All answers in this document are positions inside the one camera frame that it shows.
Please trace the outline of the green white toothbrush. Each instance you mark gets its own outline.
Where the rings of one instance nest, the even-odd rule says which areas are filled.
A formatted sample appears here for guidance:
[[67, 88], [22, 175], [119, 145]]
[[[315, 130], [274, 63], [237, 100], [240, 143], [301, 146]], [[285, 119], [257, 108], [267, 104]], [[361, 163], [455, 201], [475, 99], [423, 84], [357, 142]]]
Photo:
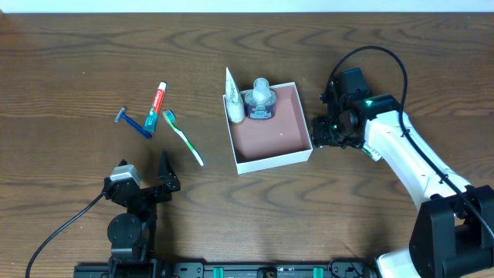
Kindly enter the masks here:
[[171, 129], [183, 140], [183, 142], [185, 142], [188, 149], [193, 154], [193, 156], [195, 157], [195, 159], [199, 163], [199, 165], [204, 166], [205, 165], [204, 161], [203, 161], [201, 155], [198, 153], [198, 151], [194, 147], [194, 145], [188, 140], [185, 133], [182, 130], [180, 130], [178, 127], [176, 127], [176, 125], [174, 124], [174, 122], [176, 121], [176, 116], [174, 115], [173, 111], [172, 110], [166, 110], [162, 113], [162, 115], [163, 115], [164, 119], [166, 120], [166, 122], [170, 125]]

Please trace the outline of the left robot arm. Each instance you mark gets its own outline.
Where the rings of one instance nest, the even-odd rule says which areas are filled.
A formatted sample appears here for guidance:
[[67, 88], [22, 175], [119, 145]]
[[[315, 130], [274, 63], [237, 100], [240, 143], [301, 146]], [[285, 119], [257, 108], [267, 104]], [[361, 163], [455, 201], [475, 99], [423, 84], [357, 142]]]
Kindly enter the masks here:
[[107, 227], [111, 242], [110, 277], [172, 277], [171, 264], [155, 256], [157, 205], [172, 200], [181, 183], [164, 151], [158, 168], [159, 185], [140, 186], [141, 176], [134, 165], [122, 160], [104, 178], [105, 199], [127, 211], [112, 219]]

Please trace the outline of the white cardboard box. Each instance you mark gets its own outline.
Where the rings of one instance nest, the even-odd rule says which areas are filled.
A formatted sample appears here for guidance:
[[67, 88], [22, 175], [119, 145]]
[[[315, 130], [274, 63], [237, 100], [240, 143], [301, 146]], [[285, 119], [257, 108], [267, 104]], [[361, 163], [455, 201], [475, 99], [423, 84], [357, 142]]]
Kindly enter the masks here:
[[245, 174], [308, 161], [313, 145], [294, 82], [274, 85], [275, 116], [268, 120], [227, 120], [236, 171]]

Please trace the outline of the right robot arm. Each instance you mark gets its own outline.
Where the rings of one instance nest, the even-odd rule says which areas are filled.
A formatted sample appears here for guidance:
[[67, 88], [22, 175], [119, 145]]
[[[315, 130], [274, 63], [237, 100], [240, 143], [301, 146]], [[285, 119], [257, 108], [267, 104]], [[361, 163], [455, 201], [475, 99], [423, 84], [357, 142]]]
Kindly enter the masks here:
[[312, 121], [315, 147], [353, 147], [384, 160], [417, 210], [408, 246], [375, 260], [379, 277], [461, 277], [493, 267], [493, 190], [456, 174], [421, 138], [398, 101], [375, 96], [360, 69], [328, 80], [327, 115]]

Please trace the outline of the red green toothpaste tube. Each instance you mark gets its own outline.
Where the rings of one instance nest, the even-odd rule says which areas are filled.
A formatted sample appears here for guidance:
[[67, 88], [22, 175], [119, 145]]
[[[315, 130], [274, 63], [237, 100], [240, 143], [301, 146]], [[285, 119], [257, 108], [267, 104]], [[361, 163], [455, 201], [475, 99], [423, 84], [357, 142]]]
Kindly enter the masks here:
[[157, 92], [154, 95], [153, 102], [151, 104], [151, 108], [147, 115], [147, 118], [144, 122], [144, 129], [148, 132], [155, 132], [155, 127], [157, 124], [157, 119], [159, 117], [159, 112], [161, 109], [161, 104], [164, 99], [164, 95], [166, 94], [167, 83], [161, 81], [157, 88]]

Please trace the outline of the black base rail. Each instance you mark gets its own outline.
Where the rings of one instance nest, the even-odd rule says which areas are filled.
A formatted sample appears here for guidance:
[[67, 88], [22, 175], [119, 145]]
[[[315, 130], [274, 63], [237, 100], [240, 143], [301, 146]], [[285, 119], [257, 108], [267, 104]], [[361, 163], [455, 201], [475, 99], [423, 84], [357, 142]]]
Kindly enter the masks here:
[[375, 268], [359, 262], [332, 261], [325, 264], [210, 264], [175, 263], [162, 266], [81, 263], [73, 275], [82, 278], [378, 278]]

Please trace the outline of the clear pump soap bottle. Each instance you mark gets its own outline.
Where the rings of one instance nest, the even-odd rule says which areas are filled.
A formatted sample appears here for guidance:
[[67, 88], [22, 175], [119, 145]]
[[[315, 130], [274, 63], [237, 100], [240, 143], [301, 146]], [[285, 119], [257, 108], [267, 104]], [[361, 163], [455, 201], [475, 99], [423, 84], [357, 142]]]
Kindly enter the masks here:
[[245, 115], [251, 120], [269, 120], [275, 116], [276, 94], [267, 79], [259, 77], [244, 93]]

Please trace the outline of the white lotion tube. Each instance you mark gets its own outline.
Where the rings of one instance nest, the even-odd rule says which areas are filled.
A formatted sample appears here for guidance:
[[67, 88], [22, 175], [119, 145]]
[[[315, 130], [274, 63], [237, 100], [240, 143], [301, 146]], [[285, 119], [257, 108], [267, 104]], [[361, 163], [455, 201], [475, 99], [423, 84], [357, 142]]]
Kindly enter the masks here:
[[228, 119], [234, 124], [240, 124], [245, 119], [245, 108], [242, 95], [229, 71], [225, 69], [225, 107]]

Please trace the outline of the green white soap box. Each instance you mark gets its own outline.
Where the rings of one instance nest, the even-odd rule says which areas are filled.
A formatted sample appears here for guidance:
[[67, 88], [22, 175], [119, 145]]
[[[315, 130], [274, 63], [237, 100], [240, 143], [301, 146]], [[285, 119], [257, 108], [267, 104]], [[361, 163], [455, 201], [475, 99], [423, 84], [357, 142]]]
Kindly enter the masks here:
[[367, 154], [370, 158], [372, 158], [374, 161], [379, 161], [382, 159], [382, 156], [374, 149], [372, 148], [367, 142], [364, 142], [362, 151]]

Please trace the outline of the blue disposable razor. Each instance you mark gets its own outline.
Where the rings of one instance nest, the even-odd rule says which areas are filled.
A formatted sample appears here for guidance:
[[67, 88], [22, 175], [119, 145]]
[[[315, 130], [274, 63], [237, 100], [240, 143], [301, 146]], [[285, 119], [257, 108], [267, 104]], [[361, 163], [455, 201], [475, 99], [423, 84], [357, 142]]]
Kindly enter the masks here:
[[150, 132], [146, 131], [142, 126], [140, 126], [135, 120], [128, 117], [125, 114], [126, 108], [122, 107], [118, 114], [116, 115], [115, 122], [119, 122], [120, 120], [125, 120], [132, 128], [134, 128], [139, 134], [144, 136], [147, 139], [151, 139], [152, 135]]

